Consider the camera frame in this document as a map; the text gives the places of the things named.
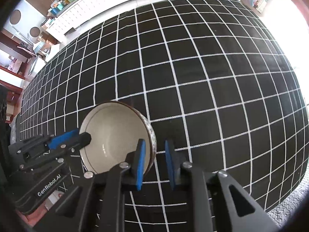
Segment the person's left hand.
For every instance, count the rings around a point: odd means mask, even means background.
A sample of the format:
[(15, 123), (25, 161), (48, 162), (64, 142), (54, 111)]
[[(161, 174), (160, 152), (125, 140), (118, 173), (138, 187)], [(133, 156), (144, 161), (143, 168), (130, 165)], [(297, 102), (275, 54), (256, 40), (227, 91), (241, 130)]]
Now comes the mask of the person's left hand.
[(29, 215), (21, 215), (21, 218), (30, 227), (34, 227), (34, 225), (37, 224), (39, 220), (41, 220), (46, 215), (52, 206), (53, 203), (50, 201), (50, 199), (47, 199), (33, 213)]

